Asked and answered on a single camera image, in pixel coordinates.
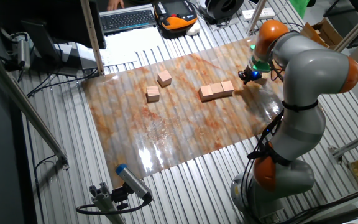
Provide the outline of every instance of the computer keyboard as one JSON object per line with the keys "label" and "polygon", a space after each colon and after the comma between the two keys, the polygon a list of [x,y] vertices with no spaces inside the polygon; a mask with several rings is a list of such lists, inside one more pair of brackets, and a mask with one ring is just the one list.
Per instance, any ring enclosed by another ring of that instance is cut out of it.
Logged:
{"label": "computer keyboard", "polygon": [[109,16],[101,16],[101,21],[103,32],[105,34],[111,34],[155,24],[153,11],[151,10],[124,12]]}

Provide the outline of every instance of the reflective plastic sheet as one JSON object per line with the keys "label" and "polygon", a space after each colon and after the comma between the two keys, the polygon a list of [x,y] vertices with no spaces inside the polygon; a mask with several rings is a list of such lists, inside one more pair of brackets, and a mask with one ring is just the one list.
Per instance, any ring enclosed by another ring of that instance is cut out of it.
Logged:
{"label": "reflective plastic sheet", "polygon": [[[281,110],[282,84],[270,74],[264,86],[242,84],[237,73],[249,45],[244,39],[83,82],[114,187],[122,185],[119,164],[143,178],[261,133]],[[165,69],[172,84],[161,88],[157,74]],[[200,101],[201,86],[227,80],[233,96]],[[155,85],[160,100],[147,103],[146,88]]]}

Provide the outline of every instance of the wooden cube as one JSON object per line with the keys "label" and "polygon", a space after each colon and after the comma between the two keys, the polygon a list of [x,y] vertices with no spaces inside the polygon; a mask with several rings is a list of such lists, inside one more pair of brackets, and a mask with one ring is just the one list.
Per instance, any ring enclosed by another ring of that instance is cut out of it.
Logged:
{"label": "wooden cube", "polygon": [[267,78],[260,78],[254,81],[254,83],[258,83],[259,85],[264,85],[267,83]]}
{"label": "wooden cube", "polygon": [[221,83],[210,84],[210,87],[215,99],[223,96],[223,87]]}
{"label": "wooden cube", "polygon": [[201,86],[200,90],[198,90],[198,94],[200,95],[201,102],[212,100],[214,96],[214,93],[209,85]]}
{"label": "wooden cube", "polygon": [[231,81],[221,82],[223,88],[223,96],[231,96],[234,91],[233,84]]}
{"label": "wooden cube", "polygon": [[169,72],[167,70],[160,72],[158,74],[158,78],[157,78],[158,83],[160,84],[161,87],[166,87],[167,85],[171,84],[172,82],[172,77],[169,74]]}
{"label": "wooden cube", "polygon": [[158,86],[147,87],[146,97],[148,103],[157,102],[158,100],[160,100],[160,92],[158,90]]}

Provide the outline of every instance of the monitor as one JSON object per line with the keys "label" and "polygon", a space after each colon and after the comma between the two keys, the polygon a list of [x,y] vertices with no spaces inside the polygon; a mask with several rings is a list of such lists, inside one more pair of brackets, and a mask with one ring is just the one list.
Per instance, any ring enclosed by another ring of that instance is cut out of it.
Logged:
{"label": "monitor", "polygon": [[[96,1],[90,0],[89,7],[99,48],[105,49]],[[74,68],[73,74],[64,75],[76,75],[75,70],[80,68],[78,52],[74,52],[74,57],[78,57],[75,63],[70,58],[63,63],[54,44],[76,42],[92,47],[80,0],[0,0],[0,26],[10,34],[29,34],[42,57],[34,66],[32,62],[32,68],[40,72],[62,73],[69,66]]]}

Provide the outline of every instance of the cardboard box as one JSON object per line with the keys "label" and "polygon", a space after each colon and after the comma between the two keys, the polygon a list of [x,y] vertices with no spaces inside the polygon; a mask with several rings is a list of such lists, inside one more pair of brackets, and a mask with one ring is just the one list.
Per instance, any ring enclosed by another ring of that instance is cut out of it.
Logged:
{"label": "cardboard box", "polygon": [[334,49],[343,39],[326,18],[313,26],[307,22],[301,34],[329,49]]}

